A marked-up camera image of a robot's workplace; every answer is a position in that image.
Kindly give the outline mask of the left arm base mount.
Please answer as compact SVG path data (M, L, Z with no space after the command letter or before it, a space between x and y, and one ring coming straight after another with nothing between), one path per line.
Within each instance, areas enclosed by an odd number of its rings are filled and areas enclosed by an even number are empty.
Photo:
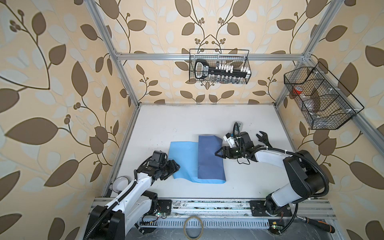
M159 218L169 216L172 211L172 202L172 200L168 199L153 200L149 214Z

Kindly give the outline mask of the light blue wrapping paper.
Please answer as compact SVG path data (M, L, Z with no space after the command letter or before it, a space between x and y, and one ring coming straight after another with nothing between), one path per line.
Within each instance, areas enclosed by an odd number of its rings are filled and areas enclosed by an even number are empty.
M199 184L224 184L226 175L223 159L215 152L223 140L216 136L199 136L198 142L172 142L169 157L180 169L174 179L185 179Z

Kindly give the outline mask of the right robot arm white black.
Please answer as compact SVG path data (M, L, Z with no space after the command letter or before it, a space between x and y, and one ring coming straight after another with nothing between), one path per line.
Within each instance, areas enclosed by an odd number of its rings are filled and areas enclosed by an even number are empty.
M248 163L266 163L285 170L289 183L266 197L265 206L270 211L328 194L330 181L309 152L274 148L268 134L262 131L256 136L262 145L255 146L247 132L228 133L224 140L229 145L217 150L215 156L232 160L245 158Z

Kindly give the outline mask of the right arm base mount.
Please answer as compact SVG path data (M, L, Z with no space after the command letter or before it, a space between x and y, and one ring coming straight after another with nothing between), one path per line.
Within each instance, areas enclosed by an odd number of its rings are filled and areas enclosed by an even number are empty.
M249 201L253 217L292 217L293 213L289 204L279 207L272 201Z

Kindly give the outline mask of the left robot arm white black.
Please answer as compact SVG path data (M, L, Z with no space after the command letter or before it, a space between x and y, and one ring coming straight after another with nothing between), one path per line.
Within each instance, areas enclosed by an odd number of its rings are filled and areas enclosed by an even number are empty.
M85 240L124 240L130 229L145 215L158 210L158 195L149 191L152 184L164 181L180 169L162 151L154 151L134 170L134 179L105 206L90 214Z

